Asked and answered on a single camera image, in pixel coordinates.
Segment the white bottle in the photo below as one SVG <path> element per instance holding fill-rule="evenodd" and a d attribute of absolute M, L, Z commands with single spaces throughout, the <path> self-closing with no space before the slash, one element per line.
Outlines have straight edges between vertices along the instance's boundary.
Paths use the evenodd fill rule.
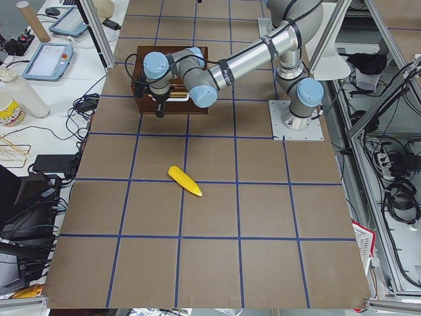
<path fill-rule="evenodd" d="M 0 79 L 6 84 L 6 88 L 13 94 L 19 105 L 27 108 L 37 118 L 48 117 L 50 108 L 45 104 L 29 83 L 19 74 L 5 67 L 0 67 Z"/>

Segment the cardboard tube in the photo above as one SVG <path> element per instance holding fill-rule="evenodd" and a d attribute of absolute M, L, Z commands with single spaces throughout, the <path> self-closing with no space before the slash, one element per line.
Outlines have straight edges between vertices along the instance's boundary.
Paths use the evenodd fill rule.
<path fill-rule="evenodd" d="M 20 13 L 22 13 L 28 24 L 31 26 L 32 30 L 34 31 L 35 35 L 40 40 L 40 42 L 47 43 L 48 41 L 50 41 L 51 38 L 45 31 L 41 22 L 38 20 L 37 15 L 35 14 L 34 10 L 32 10 L 31 6 L 29 5 L 29 2 L 20 1 L 16 4 L 16 7 L 20 10 Z"/>

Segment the yellow label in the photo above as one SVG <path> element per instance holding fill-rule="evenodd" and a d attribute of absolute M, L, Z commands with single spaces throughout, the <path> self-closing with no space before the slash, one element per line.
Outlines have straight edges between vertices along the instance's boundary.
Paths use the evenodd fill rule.
<path fill-rule="evenodd" d="M 15 100 L 12 100 L 6 109 L 0 111 L 0 122 L 6 126 L 16 126 L 23 122 L 25 116 L 25 111 L 20 108 Z"/>

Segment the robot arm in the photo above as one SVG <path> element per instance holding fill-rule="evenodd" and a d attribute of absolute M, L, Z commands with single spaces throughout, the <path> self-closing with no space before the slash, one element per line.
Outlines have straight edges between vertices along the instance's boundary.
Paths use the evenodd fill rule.
<path fill-rule="evenodd" d="M 302 46 L 311 40 L 321 25 L 321 4 L 321 0 L 266 0 L 274 29 L 243 51 L 220 60 L 218 65 L 207 70 L 203 70 L 205 62 L 196 47 L 168 55 L 148 54 L 143 69 L 153 97 L 159 107 L 164 107 L 170 97 L 170 80 L 180 77 L 193 102 L 198 107 L 209 107 L 216 101 L 218 90 L 279 58 L 276 81 L 291 98 L 289 110 L 292 117 L 286 115 L 285 119 L 292 128 L 302 125 L 303 119 L 309 119 L 323 96 L 320 83 L 306 78 L 301 60 Z"/>

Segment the computer mouse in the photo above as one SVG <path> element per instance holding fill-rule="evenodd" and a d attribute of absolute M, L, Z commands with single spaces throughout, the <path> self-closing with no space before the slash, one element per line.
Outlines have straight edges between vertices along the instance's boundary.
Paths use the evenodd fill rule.
<path fill-rule="evenodd" d="M 57 15 L 60 15 L 60 10 L 58 10 L 58 8 L 46 8 L 45 14 L 51 15 L 51 16 L 57 16 Z"/>

